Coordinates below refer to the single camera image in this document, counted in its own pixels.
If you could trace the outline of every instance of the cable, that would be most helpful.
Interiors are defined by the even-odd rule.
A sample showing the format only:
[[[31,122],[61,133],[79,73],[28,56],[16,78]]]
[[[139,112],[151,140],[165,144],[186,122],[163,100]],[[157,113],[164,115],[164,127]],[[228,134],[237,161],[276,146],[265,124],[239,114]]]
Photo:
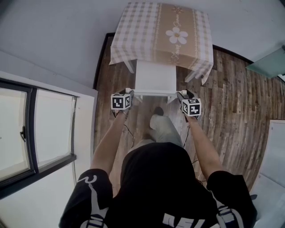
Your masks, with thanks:
[[[186,141],[187,141],[187,138],[188,138],[188,135],[189,135],[189,130],[190,130],[190,126],[188,126],[188,131],[187,131],[187,135],[186,135],[184,146],[183,146],[184,148],[185,148],[185,144],[186,144]]]
[[[134,136],[133,136],[133,134],[131,133],[131,131],[130,131],[130,129],[128,128],[128,126],[127,126],[126,124],[124,124],[124,126],[127,128],[128,132],[129,132],[130,135],[132,136],[132,146],[131,146],[131,148],[133,148],[133,146],[134,146]]]

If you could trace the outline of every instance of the tablecloth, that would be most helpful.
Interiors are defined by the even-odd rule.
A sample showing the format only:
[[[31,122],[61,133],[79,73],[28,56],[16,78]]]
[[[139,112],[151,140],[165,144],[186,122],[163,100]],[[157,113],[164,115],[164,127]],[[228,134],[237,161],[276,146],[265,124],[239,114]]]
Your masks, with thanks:
[[[110,64],[129,60],[173,64],[203,75],[213,66],[208,15],[162,3],[128,3],[111,45]]]

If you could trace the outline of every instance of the glass panel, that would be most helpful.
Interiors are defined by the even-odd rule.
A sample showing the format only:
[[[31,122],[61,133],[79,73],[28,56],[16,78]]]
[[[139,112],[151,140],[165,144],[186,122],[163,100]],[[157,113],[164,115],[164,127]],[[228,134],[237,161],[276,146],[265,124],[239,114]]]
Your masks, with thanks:
[[[38,90],[35,107],[35,142],[38,167],[71,151],[73,97]]]
[[[24,126],[27,93],[0,88],[0,181],[29,169]]]
[[[266,77],[276,77],[285,73],[285,50],[283,48],[246,67]]]

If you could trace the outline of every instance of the white flower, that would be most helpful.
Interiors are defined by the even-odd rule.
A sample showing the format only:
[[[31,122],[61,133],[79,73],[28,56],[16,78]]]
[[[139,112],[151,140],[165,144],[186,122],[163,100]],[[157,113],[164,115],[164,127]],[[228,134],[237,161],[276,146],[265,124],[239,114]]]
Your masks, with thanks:
[[[172,31],[167,30],[166,35],[170,36],[169,41],[173,44],[176,44],[177,40],[183,45],[187,43],[185,37],[188,36],[188,33],[184,31],[180,32],[180,29],[177,27],[173,27]]]

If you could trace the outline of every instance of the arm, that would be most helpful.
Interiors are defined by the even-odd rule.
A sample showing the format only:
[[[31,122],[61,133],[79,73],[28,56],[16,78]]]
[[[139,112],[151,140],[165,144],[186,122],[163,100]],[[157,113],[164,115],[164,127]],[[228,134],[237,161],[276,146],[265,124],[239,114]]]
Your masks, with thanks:
[[[96,148],[90,169],[102,169],[110,175],[117,154],[125,119],[126,116],[124,113],[118,113],[106,135]]]
[[[213,172],[223,170],[223,166],[220,162],[220,157],[217,151],[215,150],[212,142],[203,132],[197,119],[189,116],[186,116],[186,118],[190,125],[202,173],[206,180],[208,180],[209,176]]]

